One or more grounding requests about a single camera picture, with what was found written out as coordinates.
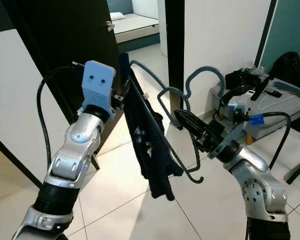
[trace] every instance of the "black device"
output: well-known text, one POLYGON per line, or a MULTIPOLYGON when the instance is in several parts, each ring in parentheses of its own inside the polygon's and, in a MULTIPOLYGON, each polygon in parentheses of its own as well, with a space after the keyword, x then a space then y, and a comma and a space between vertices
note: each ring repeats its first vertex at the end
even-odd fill
POLYGON ((219 100, 219 106, 224 107, 226 106, 230 99, 234 96, 240 96, 242 94, 245 94, 247 91, 253 89, 253 86, 251 85, 241 85, 238 86, 228 92, 226 92, 219 100))
POLYGON ((264 89, 267 87, 269 80, 274 79, 273 76, 269 75, 263 80, 262 83, 259 84, 259 86, 256 87, 255 93, 251 96, 251 100, 255 101, 258 99, 258 97, 261 95, 261 93, 264 91, 264 89))
POLYGON ((248 72, 237 70, 225 75, 226 89, 232 90, 242 85, 249 85, 256 88, 261 83, 257 75, 252 75, 248 72))
POLYGON ((267 93, 270 96, 273 96, 275 98, 280 98, 282 96, 281 92, 278 92, 276 90, 273 90, 271 88, 267 88, 266 90, 264 90, 265 93, 267 93))

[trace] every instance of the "blue tape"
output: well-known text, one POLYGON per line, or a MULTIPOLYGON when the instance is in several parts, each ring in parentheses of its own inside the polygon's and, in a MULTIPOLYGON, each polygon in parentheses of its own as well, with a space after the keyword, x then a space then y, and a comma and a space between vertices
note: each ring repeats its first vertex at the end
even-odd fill
POLYGON ((264 115, 258 114, 250 117, 250 123, 252 126, 265 124, 264 115))

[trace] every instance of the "door handle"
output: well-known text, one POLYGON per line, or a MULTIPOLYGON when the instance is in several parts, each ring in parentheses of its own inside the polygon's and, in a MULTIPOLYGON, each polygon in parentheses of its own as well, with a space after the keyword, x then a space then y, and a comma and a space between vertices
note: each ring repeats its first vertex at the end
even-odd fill
POLYGON ((115 28, 115 24, 112 23, 111 21, 106 21, 105 24, 108 27, 108 32, 110 32, 111 30, 113 30, 115 28))

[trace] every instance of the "black bag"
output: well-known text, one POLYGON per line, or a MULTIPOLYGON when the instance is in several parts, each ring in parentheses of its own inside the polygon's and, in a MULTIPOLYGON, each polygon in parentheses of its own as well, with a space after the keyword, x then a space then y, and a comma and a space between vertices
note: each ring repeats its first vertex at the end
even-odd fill
POLYGON ((273 64, 269 75, 300 88, 300 58, 295 51, 289 51, 273 64))

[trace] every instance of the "pillow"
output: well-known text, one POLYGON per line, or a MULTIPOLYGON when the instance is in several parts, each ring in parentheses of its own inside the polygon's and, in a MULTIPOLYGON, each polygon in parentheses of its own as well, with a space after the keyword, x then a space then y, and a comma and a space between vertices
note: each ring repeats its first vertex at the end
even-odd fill
POLYGON ((122 14, 122 12, 110 12, 111 21, 125 19, 126 17, 122 14))

